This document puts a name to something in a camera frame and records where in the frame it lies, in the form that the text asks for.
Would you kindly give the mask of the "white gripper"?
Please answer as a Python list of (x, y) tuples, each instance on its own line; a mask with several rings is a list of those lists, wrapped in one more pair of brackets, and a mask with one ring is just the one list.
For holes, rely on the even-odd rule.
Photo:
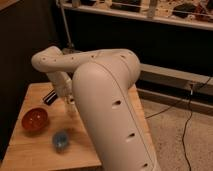
[(72, 80), (66, 79), (62, 81), (56, 81), (53, 84), (56, 94), (60, 98), (68, 97), (72, 95)]

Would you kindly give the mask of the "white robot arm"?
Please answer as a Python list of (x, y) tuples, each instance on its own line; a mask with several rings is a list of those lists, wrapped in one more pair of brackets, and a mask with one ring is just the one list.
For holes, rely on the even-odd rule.
[(63, 54), (51, 46), (33, 55), (57, 95), (74, 98), (104, 171), (161, 171), (130, 101), (140, 61), (128, 49)]

